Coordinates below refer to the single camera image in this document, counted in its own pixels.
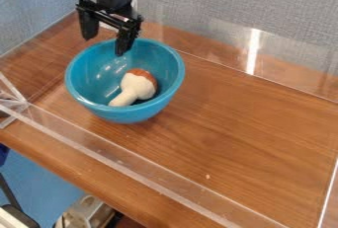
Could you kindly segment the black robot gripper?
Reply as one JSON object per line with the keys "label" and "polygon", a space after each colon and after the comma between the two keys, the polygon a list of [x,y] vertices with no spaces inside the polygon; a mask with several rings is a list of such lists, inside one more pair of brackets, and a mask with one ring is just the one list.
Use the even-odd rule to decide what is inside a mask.
{"label": "black robot gripper", "polygon": [[131,49],[145,21],[131,2],[133,0],[78,0],[76,3],[80,31],[86,40],[96,37],[99,22],[118,29],[115,41],[118,56]]}

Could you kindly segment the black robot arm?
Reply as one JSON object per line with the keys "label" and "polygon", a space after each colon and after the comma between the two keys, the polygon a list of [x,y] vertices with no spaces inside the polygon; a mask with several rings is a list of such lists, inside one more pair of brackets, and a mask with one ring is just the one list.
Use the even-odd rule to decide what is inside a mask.
{"label": "black robot arm", "polygon": [[145,22],[133,0],[78,0],[75,6],[83,38],[95,38],[105,23],[118,30],[115,54],[122,56],[133,48]]}

